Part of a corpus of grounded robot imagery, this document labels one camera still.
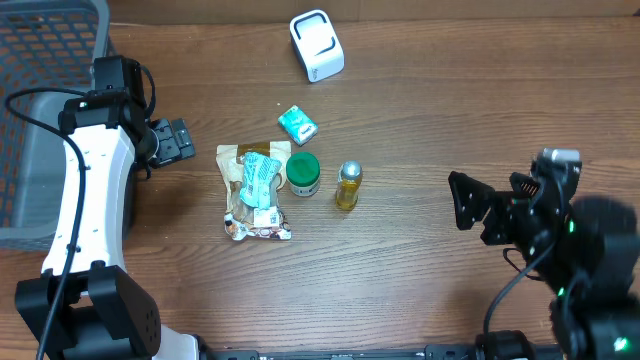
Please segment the beige brown paper pouch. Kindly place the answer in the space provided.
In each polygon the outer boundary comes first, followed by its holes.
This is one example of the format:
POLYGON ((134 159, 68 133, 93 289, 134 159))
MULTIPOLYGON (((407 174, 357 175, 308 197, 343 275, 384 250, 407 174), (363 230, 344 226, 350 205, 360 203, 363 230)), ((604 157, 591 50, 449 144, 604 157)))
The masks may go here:
POLYGON ((233 213, 238 221, 248 221, 253 207, 247 206, 240 199, 244 173, 244 156, 248 152, 257 152, 279 160, 282 166, 271 184, 271 206, 279 207, 278 195, 287 182, 286 162, 292 154, 288 141, 267 141, 236 145, 220 145, 217 148, 216 162, 226 187, 226 211, 233 213))

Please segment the green white tissue pack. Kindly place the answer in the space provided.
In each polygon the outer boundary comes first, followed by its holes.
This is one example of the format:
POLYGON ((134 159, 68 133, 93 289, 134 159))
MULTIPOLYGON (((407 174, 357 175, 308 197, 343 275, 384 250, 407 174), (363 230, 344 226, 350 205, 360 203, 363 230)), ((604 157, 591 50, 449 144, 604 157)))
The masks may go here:
POLYGON ((298 146, 309 142, 319 130, 317 124, 296 105, 285 111, 278 118, 278 123, 298 146))

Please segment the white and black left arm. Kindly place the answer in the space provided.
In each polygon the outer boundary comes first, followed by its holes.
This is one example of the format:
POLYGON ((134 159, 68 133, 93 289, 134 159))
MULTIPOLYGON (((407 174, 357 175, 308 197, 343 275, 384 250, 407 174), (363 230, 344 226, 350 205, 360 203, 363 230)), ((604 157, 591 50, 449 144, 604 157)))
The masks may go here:
POLYGON ((16 308, 40 359, 205 359, 196 335, 163 325, 155 300, 127 273, 128 185, 195 154, 183 120, 150 121, 152 105, 124 88, 66 90, 53 127, 5 108, 64 142, 66 165, 54 239, 39 277, 17 284, 16 308))

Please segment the brown patterned snack packet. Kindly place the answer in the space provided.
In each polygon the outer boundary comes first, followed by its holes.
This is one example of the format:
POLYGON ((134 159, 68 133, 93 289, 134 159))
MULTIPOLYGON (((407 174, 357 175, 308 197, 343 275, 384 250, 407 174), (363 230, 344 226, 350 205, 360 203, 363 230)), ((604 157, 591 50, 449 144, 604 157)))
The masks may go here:
POLYGON ((292 238, 291 227, 278 206, 267 210, 252 208, 248 221, 238 221, 233 213, 228 213, 224 216, 224 224, 226 233, 234 241, 242 241, 246 237, 273 240, 292 238))

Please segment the teal white snack packet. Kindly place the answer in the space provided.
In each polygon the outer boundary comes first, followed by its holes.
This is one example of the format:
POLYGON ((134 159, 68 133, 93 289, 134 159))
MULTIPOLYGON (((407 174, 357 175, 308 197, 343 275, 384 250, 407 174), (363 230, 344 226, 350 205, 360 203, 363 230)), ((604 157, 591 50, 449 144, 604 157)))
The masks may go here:
POLYGON ((271 206, 271 184, 282 163, 257 152, 244 156, 240 199, 249 207, 266 210, 271 206))

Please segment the green lid white jar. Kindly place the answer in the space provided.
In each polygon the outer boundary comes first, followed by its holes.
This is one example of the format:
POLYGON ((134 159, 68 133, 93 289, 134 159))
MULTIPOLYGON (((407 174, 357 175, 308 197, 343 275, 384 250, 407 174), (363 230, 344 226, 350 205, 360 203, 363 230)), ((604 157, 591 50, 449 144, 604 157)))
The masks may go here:
POLYGON ((315 194, 320 186, 320 163, 309 152, 298 152, 286 163, 286 175, 291 191, 300 197, 315 194))

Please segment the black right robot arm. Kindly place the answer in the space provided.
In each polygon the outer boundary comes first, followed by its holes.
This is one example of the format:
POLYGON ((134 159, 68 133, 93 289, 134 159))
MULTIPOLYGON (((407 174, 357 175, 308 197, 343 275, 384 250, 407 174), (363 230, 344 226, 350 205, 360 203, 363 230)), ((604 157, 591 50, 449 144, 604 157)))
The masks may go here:
POLYGON ((525 277, 555 293, 552 331, 566 358, 638 358, 639 298, 631 292, 639 260, 637 218, 611 198, 575 200, 580 174, 579 163, 535 162, 530 174, 511 174, 511 190, 497 191, 450 173, 457 227, 469 230, 481 222, 486 245, 512 245, 526 263, 487 309, 479 338, 486 358, 534 355, 522 333, 491 329, 496 308, 525 277))

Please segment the clear bottle yellow liquid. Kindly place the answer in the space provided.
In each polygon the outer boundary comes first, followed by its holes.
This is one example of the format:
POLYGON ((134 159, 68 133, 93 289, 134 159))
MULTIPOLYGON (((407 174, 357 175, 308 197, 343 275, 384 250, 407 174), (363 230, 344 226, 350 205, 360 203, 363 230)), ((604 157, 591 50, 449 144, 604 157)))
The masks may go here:
POLYGON ((339 208, 350 211, 355 207, 362 178, 363 171, 358 161, 350 160, 341 165, 336 189, 336 205, 339 208))

